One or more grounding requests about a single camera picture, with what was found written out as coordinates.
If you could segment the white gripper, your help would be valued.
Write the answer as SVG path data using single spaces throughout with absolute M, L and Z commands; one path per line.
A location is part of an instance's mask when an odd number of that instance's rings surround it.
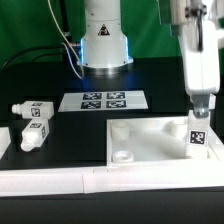
M 181 27 L 179 44 L 182 53 L 185 89 L 192 96 L 196 118 L 209 116 L 206 94 L 217 93 L 220 88 L 220 69 L 216 27 L 212 21 L 202 23 L 203 50 L 198 50 L 198 31 L 195 23 Z

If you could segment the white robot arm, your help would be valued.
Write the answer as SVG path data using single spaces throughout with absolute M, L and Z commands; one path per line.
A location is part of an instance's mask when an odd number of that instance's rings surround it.
M 224 48 L 224 0 L 156 0 L 160 22 L 179 40 L 186 93 L 197 118 L 209 116 L 209 100 L 220 88 L 218 50 Z M 84 0 L 86 32 L 81 64 L 96 74 L 113 74 L 129 65 L 121 31 L 120 0 Z

